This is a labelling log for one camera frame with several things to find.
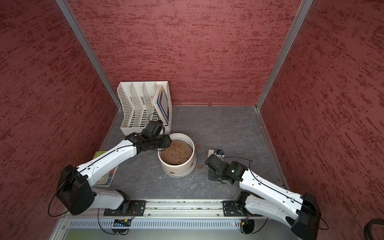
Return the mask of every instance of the soil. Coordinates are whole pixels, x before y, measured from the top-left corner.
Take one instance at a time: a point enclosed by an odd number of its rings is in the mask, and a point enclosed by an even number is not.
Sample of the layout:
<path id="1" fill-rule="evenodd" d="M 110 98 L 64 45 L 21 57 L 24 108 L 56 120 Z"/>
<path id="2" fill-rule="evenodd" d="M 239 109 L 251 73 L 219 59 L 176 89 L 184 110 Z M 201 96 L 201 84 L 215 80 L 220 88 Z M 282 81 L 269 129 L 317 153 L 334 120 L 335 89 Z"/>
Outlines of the soil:
<path id="1" fill-rule="evenodd" d="M 180 165 L 192 156 L 192 148 L 184 141 L 172 140 L 169 148 L 161 152 L 161 159 L 169 165 Z"/>

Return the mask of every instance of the green book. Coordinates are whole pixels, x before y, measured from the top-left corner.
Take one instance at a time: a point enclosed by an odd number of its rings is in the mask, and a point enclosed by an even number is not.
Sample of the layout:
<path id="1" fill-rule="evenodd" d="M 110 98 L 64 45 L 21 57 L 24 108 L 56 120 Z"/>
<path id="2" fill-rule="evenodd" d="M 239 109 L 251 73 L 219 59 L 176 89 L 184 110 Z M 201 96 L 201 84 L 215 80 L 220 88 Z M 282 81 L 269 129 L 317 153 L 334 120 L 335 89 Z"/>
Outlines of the green book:
<path id="1" fill-rule="evenodd" d="M 100 157 L 107 151 L 97 151 L 95 155 L 93 156 L 93 159 Z M 112 183 L 113 178 L 115 177 L 115 173 L 117 171 L 119 166 L 116 166 L 114 169 L 107 172 L 104 176 L 102 176 L 96 183 L 98 187 L 109 187 Z"/>

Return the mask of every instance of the black bracket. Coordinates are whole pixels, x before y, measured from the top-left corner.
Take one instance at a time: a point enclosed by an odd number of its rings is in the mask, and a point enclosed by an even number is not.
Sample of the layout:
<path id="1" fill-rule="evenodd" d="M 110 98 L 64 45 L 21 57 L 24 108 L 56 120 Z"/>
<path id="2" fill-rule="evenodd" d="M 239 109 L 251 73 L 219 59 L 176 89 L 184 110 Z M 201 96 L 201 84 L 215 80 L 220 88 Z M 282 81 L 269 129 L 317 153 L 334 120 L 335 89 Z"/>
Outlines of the black bracket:
<path id="1" fill-rule="evenodd" d="M 126 216 L 129 216 L 129 217 L 133 217 L 133 216 L 135 216 L 135 217 L 142 217 L 143 214 L 144 214 L 145 205 L 146 205 L 146 201 L 145 200 L 131 200 L 129 202 L 129 207 L 131 208 L 131 210 L 128 212 L 127 215 L 124 215 L 124 216 L 125 217 Z M 121 215 L 121 213 L 116 211 L 116 210 L 105 209 L 104 216 L 121 217 L 123 215 Z"/>
<path id="2" fill-rule="evenodd" d="M 238 212 L 236 201 L 222 201 L 223 204 L 223 212 L 225 217 L 246 217 L 248 215 L 243 215 Z M 262 217 L 262 215 L 259 214 L 251 214 L 249 213 L 251 217 Z"/>
<path id="3" fill-rule="evenodd" d="M 217 179 L 216 173 L 214 173 L 212 170 L 208 169 L 208 180 L 210 181 L 220 181 Z"/>

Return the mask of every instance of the black cable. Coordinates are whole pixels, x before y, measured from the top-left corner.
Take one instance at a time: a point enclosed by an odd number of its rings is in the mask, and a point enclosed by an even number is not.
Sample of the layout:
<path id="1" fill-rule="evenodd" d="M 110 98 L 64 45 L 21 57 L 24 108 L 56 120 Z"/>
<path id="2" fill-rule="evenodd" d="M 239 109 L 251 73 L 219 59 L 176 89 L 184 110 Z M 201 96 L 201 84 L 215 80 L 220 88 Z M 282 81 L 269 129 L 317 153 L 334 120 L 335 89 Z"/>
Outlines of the black cable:
<path id="1" fill-rule="evenodd" d="M 140 146 L 140 145 L 127 145 L 127 146 L 122 146 L 122 147 L 119 147 L 119 148 L 116 148 L 116 150 L 119 150 L 120 148 L 123 148 L 123 147 L 143 147 L 143 148 L 146 148 L 146 149 L 148 149 L 148 150 L 152 150 L 152 151 L 156 151 L 156 152 L 162 152 L 162 151 L 164 151 L 165 149 L 163 149 L 163 150 L 157 150 L 157 149 L 154 149 L 154 148 L 149 148 L 149 147 L 144 147 L 144 146 Z"/>
<path id="2" fill-rule="evenodd" d="M 97 163 L 97 162 L 98 162 L 99 160 L 101 160 L 103 157 L 106 157 L 106 156 L 108 156 L 109 154 L 113 153 L 114 151 L 115 151 L 115 150 L 113 150 L 112 152 L 109 152 L 109 153 L 107 153 L 107 154 L 103 154 L 103 155 L 101 156 L 101 158 L 99 158 L 98 160 L 92 162 L 90 165 L 88 165 L 86 168 L 84 168 L 83 170 L 81 170 L 79 173 L 81 173 L 81 172 L 84 171 L 85 169 L 89 168 L 89 167 L 92 166 L 93 164 Z"/>
<path id="3" fill-rule="evenodd" d="M 371 219 L 365 226 L 364 226 L 364 239 L 365 240 L 374 240 L 372 235 L 372 226 L 374 224 L 378 225 L 384 225 L 384 219 L 380 218 L 374 218 Z"/>
<path id="4" fill-rule="evenodd" d="M 274 189 L 274 188 L 272 188 L 272 187 L 270 187 L 270 186 L 268 186 L 268 185 L 265 185 L 263 182 L 260 182 L 260 181 L 257 179 L 257 177 L 255 177 L 255 175 L 253 174 L 253 172 L 252 172 L 252 170 L 251 170 L 251 162 L 253 162 L 252 160 L 249 160 L 249 159 L 246 159 L 246 158 L 243 158 L 243 157 L 236 157 L 236 156 L 231 156 L 231 157 L 241 158 L 241 159 L 244 159 L 244 160 L 249 161 L 249 165 L 248 165 L 248 166 L 249 166 L 249 171 L 251 172 L 251 174 L 252 174 L 252 176 L 254 177 L 255 180 L 257 180 L 260 184 L 263 184 L 264 186 L 266 186 L 266 187 L 268 187 L 268 188 L 274 190 L 275 192 L 278 192 L 278 193 L 280 193 L 281 195 L 287 197 L 288 199 L 290 199 L 290 200 L 292 200 L 292 201 L 294 201 L 294 202 L 297 202 L 297 203 L 300 204 L 301 206 L 306 207 L 307 209 L 309 209 L 310 211 L 312 211 L 316 216 L 319 216 L 320 219 L 323 220 L 323 222 L 325 223 L 325 225 L 327 225 L 327 228 L 320 228 L 320 227 L 319 227 L 319 229 L 321 229 L 321 230 L 328 230 L 328 229 L 329 229 L 328 223 L 327 223 L 327 222 L 326 222 L 320 215 L 318 215 L 315 211 L 313 211 L 313 210 L 310 209 L 309 207 L 303 205 L 302 203 L 300 203 L 300 202 L 294 200 L 293 198 L 291 198 L 291 197 L 285 195 L 284 193 L 279 192 L 279 191 L 277 191 L 276 189 Z"/>
<path id="5" fill-rule="evenodd" d="M 99 224 L 99 227 L 100 227 L 100 229 L 103 231 L 103 232 L 105 232 L 105 233 L 107 233 L 107 234 L 111 234 L 111 235 L 127 235 L 128 234 L 128 232 L 129 232 L 129 228 L 127 228 L 127 233 L 126 234 L 120 234 L 120 233 L 110 233 L 110 232 L 107 232 L 107 231 L 105 231 L 102 227 L 101 227 L 101 225 L 100 225 L 100 221 L 99 221 L 99 211 L 100 211 L 100 209 L 98 209 L 97 210 L 97 223 Z"/>
<path id="6" fill-rule="evenodd" d="M 157 115 L 157 119 L 158 119 L 158 120 L 160 119 L 160 117 L 159 117 L 159 115 L 158 115 L 157 113 L 151 113 L 151 114 L 148 116 L 148 119 L 149 119 L 149 117 L 150 117 L 152 114 L 156 114 L 156 115 Z"/>
<path id="7" fill-rule="evenodd" d="M 65 211 L 65 212 L 63 212 L 62 214 L 59 214 L 59 215 L 51 215 L 51 213 L 50 213 L 49 210 L 50 210 L 50 208 L 51 208 L 51 204 L 52 204 L 52 202 L 53 202 L 53 199 L 55 198 L 56 194 L 59 192 L 59 189 L 60 189 L 60 188 L 61 188 L 61 187 L 62 187 L 68 180 L 70 180 L 70 179 L 73 179 L 73 178 L 68 178 L 67 180 L 65 180 L 65 181 L 60 185 L 60 187 L 57 188 L 55 194 L 53 195 L 51 201 L 49 202 L 49 204 L 48 204 L 48 215 L 49 215 L 50 217 L 58 217 L 58 216 L 61 216 L 61 215 L 63 215 L 63 214 L 66 214 L 67 212 L 69 212 L 69 210 L 68 210 L 68 211 Z"/>
<path id="8" fill-rule="evenodd" d="M 267 221 L 268 221 L 268 218 L 266 218 L 265 223 L 263 224 L 263 226 L 261 226 L 261 228 L 260 228 L 259 230 L 255 231 L 255 232 L 251 232 L 250 234 L 255 234 L 255 233 L 257 233 L 258 231 L 260 231 L 261 229 L 263 229 L 263 227 L 265 226 L 265 224 L 266 224 Z"/>
<path id="9" fill-rule="evenodd" d="M 235 201 L 230 201 L 229 203 L 227 203 L 227 205 L 224 207 L 224 210 L 227 209 L 227 207 L 228 207 L 229 205 L 231 205 L 231 203 L 235 203 Z"/>

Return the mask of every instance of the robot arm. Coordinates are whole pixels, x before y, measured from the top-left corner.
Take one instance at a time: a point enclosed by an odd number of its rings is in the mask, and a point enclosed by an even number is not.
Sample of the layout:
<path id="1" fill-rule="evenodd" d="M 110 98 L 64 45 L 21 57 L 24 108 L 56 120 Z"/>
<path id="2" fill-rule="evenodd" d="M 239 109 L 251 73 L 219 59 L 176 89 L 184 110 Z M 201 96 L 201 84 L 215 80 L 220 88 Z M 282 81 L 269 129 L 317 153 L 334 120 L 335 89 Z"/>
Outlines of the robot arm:
<path id="1" fill-rule="evenodd" d="M 66 166 L 60 174 L 57 198 L 72 215 L 88 208 L 116 209 L 121 215 L 129 211 L 129 197 L 122 191 L 96 189 L 92 186 L 111 169 L 142 151 L 167 148 L 169 135 L 164 135 L 164 126 L 150 121 L 141 133 L 132 133 L 103 155 L 73 167 Z"/>
<path id="2" fill-rule="evenodd" d="M 236 200 L 238 213 L 243 216 L 259 214 L 279 221 L 304 240 L 317 238 L 321 212 L 314 196 L 283 189 L 243 164 L 236 161 L 228 164 L 219 156 L 212 154 L 205 161 L 216 180 L 248 191 L 241 192 Z"/>

